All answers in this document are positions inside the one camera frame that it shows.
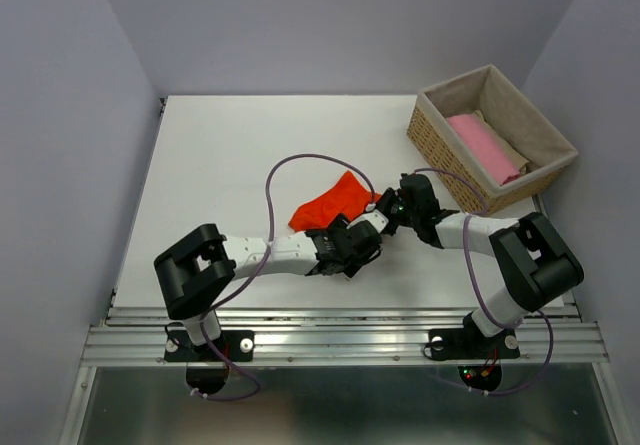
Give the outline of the orange t shirt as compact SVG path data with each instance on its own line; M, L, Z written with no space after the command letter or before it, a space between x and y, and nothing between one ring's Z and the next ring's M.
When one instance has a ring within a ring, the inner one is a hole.
M340 214L353 221L365 211L371 198L371 191L351 171L346 171L325 193L300 205L288 226L294 232L324 229Z

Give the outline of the wicker basket with liner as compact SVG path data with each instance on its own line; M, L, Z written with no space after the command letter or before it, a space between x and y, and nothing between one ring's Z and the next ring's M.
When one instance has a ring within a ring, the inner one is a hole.
M407 136L468 212L540 194L578 156L493 65L421 90Z

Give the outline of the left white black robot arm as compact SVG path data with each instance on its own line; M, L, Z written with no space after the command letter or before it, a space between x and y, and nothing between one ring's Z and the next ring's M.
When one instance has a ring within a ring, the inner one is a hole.
M234 280L259 275L354 276L381 252L389 220L377 210L352 222L338 216L327 229L276 237L225 236L201 225L153 262L169 318L186 329L188 347L199 358L222 347L219 321L210 307Z

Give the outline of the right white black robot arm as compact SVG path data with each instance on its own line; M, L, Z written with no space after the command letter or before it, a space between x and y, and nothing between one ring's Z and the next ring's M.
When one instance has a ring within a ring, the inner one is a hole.
M581 263L540 212L496 219L444 209L429 178L419 174L404 174L400 187L387 189L373 211L385 218L389 235L408 227L432 247L463 251L478 308L465 318L460 343L472 355L484 354L499 333L584 280ZM473 252L494 258L504 282L487 300L473 271Z

